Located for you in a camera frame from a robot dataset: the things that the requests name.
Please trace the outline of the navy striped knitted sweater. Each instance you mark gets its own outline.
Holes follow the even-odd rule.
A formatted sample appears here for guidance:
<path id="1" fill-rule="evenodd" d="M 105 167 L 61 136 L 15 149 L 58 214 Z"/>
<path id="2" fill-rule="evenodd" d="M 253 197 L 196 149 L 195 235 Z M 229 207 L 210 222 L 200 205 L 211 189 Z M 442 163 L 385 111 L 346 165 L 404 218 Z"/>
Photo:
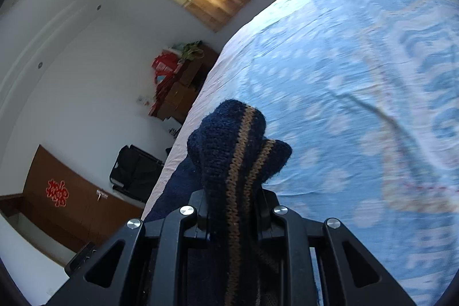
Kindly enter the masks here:
<path id="1" fill-rule="evenodd" d="M 188 154 L 146 216 L 166 217 L 204 190 L 210 240 L 188 255 L 187 305 L 259 305 L 257 195 L 292 154 L 265 137 L 256 108 L 226 100 L 187 140 Z"/>

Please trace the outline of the red double happiness decal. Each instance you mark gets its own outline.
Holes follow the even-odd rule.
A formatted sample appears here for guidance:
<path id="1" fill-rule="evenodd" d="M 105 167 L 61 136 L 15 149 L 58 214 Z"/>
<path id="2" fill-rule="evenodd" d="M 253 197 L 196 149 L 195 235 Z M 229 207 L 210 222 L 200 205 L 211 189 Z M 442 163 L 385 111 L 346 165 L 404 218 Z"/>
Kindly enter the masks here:
<path id="1" fill-rule="evenodd" d="M 67 199 L 69 198 L 69 190 L 66 187 L 65 181 L 48 180 L 45 190 L 46 197 L 51 199 L 55 207 L 66 207 Z"/>

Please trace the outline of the brown wooden door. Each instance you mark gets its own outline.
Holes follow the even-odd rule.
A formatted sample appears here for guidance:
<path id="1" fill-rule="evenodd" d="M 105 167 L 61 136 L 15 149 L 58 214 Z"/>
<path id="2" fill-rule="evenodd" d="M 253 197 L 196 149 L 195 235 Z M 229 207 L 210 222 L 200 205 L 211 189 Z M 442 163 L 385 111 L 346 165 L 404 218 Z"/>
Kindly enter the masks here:
<path id="1" fill-rule="evenodd" d="M 48 180 L 64 180 L 69 190 L 66 207 L 55 207 L 46 197 Z M 102 190 L 39 146 L 21 193 L 1 196 L 6 217 L 21 213 L 45 234 L 71 251 L 88 242 L 100 246 L 142 208 Z"/>

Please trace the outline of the white paper bag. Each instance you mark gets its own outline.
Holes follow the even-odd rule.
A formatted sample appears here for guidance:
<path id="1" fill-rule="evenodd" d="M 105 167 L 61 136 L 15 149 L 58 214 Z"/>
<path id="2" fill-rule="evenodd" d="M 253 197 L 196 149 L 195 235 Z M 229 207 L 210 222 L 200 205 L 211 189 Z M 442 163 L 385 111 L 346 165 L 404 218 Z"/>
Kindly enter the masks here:
<path id="1" fill-rule="evenodd" d="M 170 118 L 166 123 L 166 129 L 170 135 L 173 136 L 174 139 L 177 138 L 182 125 L 174 120 L 174 118 Z"/>

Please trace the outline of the red bag on desk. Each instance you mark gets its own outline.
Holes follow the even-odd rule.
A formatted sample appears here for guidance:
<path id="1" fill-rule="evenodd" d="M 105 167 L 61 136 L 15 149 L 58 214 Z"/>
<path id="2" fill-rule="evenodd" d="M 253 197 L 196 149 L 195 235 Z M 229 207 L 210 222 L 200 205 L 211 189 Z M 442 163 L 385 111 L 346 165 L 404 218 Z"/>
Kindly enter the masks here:
<path id="1" fill-rule="evenodd" d="M 179 69 L 179 57 L 174 52 L 163 50 L 152 63 L 155 71 L 154 82 L 156 85 L 166 78 L 173 77 Z"/>

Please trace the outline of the brown wooden desk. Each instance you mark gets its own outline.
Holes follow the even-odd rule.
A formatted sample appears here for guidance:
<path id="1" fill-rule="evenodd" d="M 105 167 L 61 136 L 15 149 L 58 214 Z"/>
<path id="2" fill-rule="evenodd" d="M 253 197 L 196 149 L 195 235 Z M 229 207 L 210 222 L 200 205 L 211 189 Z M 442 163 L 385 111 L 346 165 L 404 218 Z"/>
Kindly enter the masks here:
<path id="1" fill-rule="evenodd" d="M 164 79 L 158 85 L 154 82 L 155 96 L 149 109 L 150 116 L 160 120 L 171 117 L 181 124 L 185 121 L 219 57 L 219 53 L 208 44 L 203 43 L 201 49 L 205 52 L 203 58 L 185 62 L 180 61 L 178 50 L 164 49 L 177 54 L 179 69 L 173 77 Z"/>

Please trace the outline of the pink and blue bed sheet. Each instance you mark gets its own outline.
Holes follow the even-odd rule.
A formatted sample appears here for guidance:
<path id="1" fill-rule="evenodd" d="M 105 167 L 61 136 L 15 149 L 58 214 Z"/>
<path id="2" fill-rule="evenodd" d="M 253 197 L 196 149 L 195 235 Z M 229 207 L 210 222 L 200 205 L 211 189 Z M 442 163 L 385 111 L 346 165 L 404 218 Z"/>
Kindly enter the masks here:
<path id="1" fill-rule="evenodd" d="M 293 153 L 267 187 L 340 219 L 417 305 L 458 271 L 458 0 L 276 0 L 224 46 L 146 211 L 220 102 Z"/>

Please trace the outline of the green plant on desk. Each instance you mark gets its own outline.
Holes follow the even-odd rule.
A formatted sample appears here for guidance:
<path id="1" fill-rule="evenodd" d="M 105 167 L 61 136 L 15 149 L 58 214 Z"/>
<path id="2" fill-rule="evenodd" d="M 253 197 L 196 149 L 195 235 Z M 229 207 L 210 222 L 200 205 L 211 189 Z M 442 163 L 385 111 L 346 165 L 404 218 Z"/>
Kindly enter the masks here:
<path id="1" fill-rule="evenodd" d="M 201 49 L 203 42 L 201 40 L 190 42 L 188 44 L 179 44 L 177 50 L 180 52 L 180 61 L 193 61 L 201 59 L 205 56 L 205 52 Z"/>

